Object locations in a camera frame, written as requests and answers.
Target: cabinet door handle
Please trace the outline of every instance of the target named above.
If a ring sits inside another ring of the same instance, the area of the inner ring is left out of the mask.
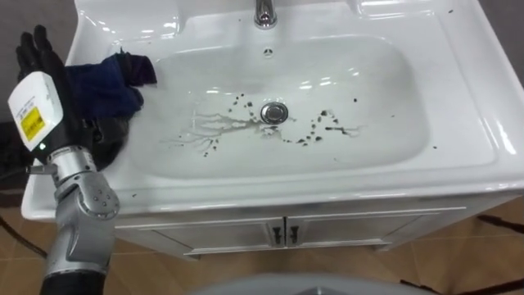
[[[291,242],[297,243],[298,242],[298,226],[292,226],[290,230],[291,230],[291,234],[289,238],[291,238]]]
[[[273,228],[273,233],[274,233],[274,235],[275,235],[275,243],[276,243],[277,245],[280,245],[280,243],[282,242],[282,235],[280,234],[280,231],[281,231],[281,230],[282,230],[282,229],[279,228],[279,227],[277,227],[277,228]]]

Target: white cabinet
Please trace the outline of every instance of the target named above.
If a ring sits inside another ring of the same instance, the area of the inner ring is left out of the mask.
[[[384,238],[439,212],[342,214],[287,218],[288,247],[386,244]]]
[[[184,255],[284,247],[283,218],[187,223],[147,230],[189,248]]]
[[[120,238],[159,252],[191,259],[198,254],[294,247],[384,245],[408,241],[436,220],[452,220],[466,207],[276,216],[129,226]]]

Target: sink drain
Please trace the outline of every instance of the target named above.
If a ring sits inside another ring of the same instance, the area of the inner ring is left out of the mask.
[[[286,105],[280,102],[270,102],[260,110],[260,118],[262,118],[262,121],[271,125],[283,123],[287,119],[287,114]]]

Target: sticker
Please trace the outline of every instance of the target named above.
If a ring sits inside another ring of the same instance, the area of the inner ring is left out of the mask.
[[[25,115],[24,119],[22,119],[22,129],[28,141],[33,139],[44,126],[45,123],[37,107],[33,107],[33,109]]]

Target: white sink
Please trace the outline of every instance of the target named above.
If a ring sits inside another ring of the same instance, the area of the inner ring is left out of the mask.
[[[428,145],[411,66],[383,39],[227,45],[156,63],[158,88],[142,91],[129,138],[138,169],[176,179],[322,173],[393,164]],[[290,113],[273,128],[260,119],[272,101]]]
[[[275,0],[269,30],[252,1],[76,2],[70,64],[123,48],[158,75],[105,171],[123,214],[524,186],[522,89],[476,0]]]

